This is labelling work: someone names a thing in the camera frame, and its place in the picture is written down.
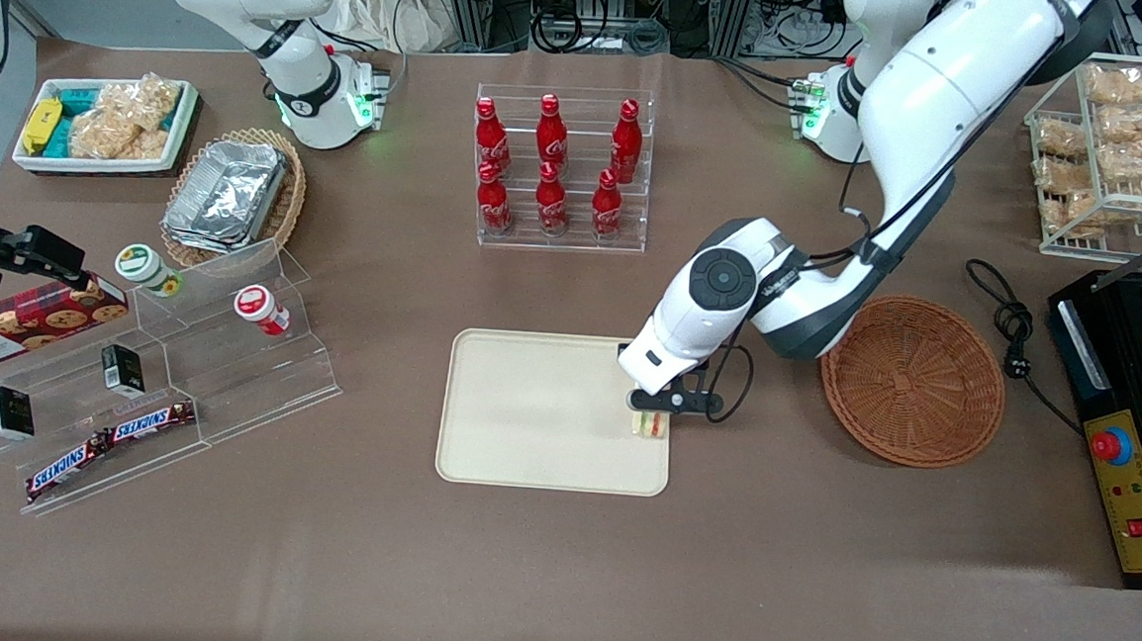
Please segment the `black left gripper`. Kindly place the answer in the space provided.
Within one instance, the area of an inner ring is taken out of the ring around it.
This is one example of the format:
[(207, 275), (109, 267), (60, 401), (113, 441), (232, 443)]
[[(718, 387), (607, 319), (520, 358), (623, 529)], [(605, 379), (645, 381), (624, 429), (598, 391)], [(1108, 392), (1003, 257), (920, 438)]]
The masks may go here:
[(683, 396), (683, 399), (697, 400), (699, 396), (709, 396), (711, 388), (708, 388), (708, 366), (695, 366), (687, 372), (675, 377), (665, 387), (668, 393)]

